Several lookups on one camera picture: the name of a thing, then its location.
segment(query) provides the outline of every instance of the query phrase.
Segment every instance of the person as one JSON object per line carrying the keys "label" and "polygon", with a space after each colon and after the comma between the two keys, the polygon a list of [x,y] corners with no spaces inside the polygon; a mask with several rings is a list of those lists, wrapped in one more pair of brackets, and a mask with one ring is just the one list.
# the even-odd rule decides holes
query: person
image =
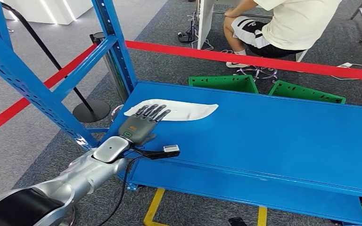
{"label": "person", "polygon": [[[224,35],[235,54],[246,55],[244,44],[262,57],[280,58],[309,49],[321,37],[341,0],[243,0],[225,12]],[[273,10],[268,23],[242,13],[256,6]],[[227,62],[228,67],[248,65]]]}

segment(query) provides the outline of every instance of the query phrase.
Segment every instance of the robotic arm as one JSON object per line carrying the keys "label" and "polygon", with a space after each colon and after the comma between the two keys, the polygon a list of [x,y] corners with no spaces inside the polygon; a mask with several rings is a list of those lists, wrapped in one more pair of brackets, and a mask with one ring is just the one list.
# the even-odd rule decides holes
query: robotic arm
{"label": "robotic arm", "polygon": [[[170,112],[166,106],[143,106],[120,127],[118,134],[70,163],[57,178],[0,196],[0,226],[58,226],[64,215],[86,194],[123,170],[123,152],[152,140],[151,131]],[[174,152],[138,153],[150,158],[178,156]]]}

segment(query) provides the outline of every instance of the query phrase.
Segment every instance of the blue shelf surface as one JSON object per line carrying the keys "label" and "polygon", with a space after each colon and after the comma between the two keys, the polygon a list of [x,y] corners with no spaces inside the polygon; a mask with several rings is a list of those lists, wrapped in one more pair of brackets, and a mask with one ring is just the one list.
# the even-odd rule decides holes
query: blue shelf surface
{"label": "blue shelf surface", "polygon": [[163,163],[139,160],[130,182],[362,225],[357,196]]}
{"label": "blue shelf surface", "polygon": [[[147,99],[218,104],[198,121],[162,121],[146,150],[178,144],[173,164],[362,196],[362,107],[139,82],[123,111]],[[104,139],[117,135],[120,112]]]}

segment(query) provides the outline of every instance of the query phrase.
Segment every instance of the white cloth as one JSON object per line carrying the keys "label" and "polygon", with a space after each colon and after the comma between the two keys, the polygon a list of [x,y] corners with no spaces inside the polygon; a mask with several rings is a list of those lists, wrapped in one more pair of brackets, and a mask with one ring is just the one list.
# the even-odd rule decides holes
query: white cloth
{"label": "white cloth", "polygon": [[254,0],[274,17],[262,29],[272,45],[287,50],[309,49],[321,37],[341,0]]}
{"label": "white cloth", "polygon": [[144,105],[154,105],[158,104],[166,105],[167,107],[163,109],[161,112],[170,109],[171,112],[164,117],[164,121],[192,121],[203,119],[213,113],[218,105],[202,105],[202,104],[194,104],[173,100],[162,100],[162,99],[150,99],[144,100],[136,106],[132,107],[128,111],[124,113],[125,116],[131,116],[135,114],[138,109],[140,109]]}

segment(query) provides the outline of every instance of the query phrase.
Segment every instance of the white wall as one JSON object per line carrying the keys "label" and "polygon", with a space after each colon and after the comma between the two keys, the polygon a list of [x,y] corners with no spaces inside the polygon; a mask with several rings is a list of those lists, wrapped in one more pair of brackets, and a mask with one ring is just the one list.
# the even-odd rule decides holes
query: white wall
{"label": "white wall", "polygon": [[[46,3],[54,19],[49,15],[42,1]],[[64,1],[67,1],[75,18],[78,18],[92,7],[91,0],[4,0],[5,3],[16,9],[29,22],[69,24],[73,21],[73,18],[67,10]],[[13,17],[5,11],[6,10],[4,10],[5,17],[7,19],[13,19]]]}

